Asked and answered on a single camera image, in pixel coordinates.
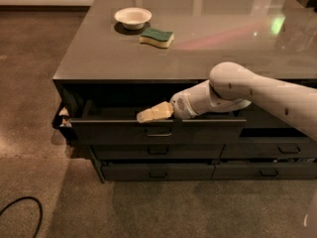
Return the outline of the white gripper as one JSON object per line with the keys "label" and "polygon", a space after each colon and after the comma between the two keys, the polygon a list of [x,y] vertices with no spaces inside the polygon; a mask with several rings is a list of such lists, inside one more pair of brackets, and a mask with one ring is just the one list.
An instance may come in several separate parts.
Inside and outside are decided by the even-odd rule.
{"label": "white gripper", "polygon": [[176,119],[181,120],[187,120],[197,116],[197,113],[191,107],[187,91],[175,93],[171,97],[170,103],[165,101],[139,112],[137,114],[137,121],[139,123],[154,122],[168,119],[172,114]]}

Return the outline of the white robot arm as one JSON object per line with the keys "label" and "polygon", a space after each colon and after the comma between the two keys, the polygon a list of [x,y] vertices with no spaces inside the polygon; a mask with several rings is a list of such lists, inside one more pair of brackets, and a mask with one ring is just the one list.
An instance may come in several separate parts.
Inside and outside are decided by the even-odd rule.
{"label": "white robot arm", "polygon": [[[140,112],[137,120],[194,118],[250,103],[316,139],[314,88],[264,77],[233,62],[217,64],[208,80]],[[199,222],[204,233],[183,238],[316,238],[314,181],[227,180],[218,182],[207,196],[212,207]]]}

